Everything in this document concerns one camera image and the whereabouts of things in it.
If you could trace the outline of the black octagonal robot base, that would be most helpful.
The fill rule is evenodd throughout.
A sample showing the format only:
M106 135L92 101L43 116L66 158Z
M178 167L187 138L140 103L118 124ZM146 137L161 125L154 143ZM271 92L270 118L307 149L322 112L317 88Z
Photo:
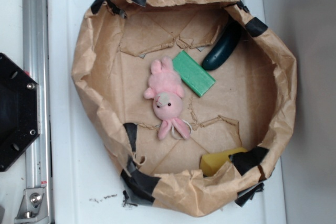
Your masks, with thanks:
M1 172L40 135L38 83L1 53Z

